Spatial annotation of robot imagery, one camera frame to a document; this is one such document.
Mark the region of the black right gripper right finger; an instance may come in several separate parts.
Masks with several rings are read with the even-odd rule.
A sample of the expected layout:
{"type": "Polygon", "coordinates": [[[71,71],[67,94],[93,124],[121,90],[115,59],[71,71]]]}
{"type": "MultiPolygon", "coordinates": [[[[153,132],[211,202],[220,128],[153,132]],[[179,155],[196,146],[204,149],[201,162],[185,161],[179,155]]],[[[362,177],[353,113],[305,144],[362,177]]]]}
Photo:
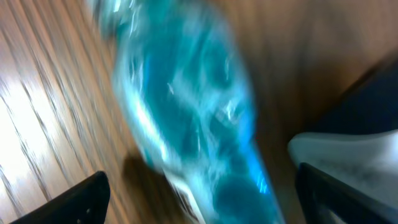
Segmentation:
{"type": "Polygon", "coordinates": [[[397,223],[397,210],[307,163],[295,188],[307,223],[397,223]]]}

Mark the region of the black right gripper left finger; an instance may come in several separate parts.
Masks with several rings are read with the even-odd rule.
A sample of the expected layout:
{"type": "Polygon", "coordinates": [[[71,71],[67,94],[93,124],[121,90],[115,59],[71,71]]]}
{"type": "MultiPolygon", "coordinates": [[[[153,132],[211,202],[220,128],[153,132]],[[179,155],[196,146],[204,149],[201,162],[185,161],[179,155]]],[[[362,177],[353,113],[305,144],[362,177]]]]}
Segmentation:
{"type": "Polygon", "coordinates": [[[12,224],[104,224],[109,199],[110,186],[107,175],[98,171],[12,224]]]}

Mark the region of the blue mouthwash bottle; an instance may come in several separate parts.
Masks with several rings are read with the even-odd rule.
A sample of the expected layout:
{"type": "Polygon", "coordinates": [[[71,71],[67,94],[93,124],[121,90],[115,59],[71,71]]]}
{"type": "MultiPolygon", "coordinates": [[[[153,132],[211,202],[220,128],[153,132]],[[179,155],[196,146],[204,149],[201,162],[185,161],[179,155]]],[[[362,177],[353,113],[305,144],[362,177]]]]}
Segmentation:
{"type": "Polygon", "coordinates": [[[116,39],[113,90],[146,164],[193,223],[283,223],[255,142],[252,86],[208,1],[88,1],[116,39]]]}

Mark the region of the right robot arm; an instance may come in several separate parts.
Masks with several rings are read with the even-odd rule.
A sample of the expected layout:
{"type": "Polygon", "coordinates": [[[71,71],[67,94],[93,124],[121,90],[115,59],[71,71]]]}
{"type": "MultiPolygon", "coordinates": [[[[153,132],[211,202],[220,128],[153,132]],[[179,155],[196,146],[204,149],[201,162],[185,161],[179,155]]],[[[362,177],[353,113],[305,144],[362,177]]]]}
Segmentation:
{"type": "Polygon", "coordinates": [[[396,223],[397,60],[372,68],[289,154],[308,223],[396,223]]]}

